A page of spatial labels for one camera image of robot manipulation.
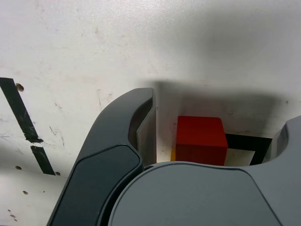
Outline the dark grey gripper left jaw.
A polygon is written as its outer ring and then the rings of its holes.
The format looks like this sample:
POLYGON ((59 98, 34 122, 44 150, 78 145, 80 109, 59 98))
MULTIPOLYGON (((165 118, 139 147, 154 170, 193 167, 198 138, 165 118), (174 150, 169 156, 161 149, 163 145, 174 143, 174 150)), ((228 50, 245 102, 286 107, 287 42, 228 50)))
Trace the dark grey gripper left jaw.
POLYGON ((48 221, 50 226, 106 226, 123 189, 157 161, 156 98, 131 90, 96 118, 48 221))

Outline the grey curved gripper right jaw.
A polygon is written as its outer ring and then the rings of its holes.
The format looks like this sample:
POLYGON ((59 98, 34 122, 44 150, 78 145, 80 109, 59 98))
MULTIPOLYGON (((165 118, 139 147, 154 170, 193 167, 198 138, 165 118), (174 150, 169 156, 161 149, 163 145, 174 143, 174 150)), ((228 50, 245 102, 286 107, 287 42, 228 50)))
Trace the grey curved gripper right jaw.
POLYGON ((301 223, 301 119, 282 128, 271 161, 247 167, 160 163, 117 199, 110 226, 298 226, 301 223))

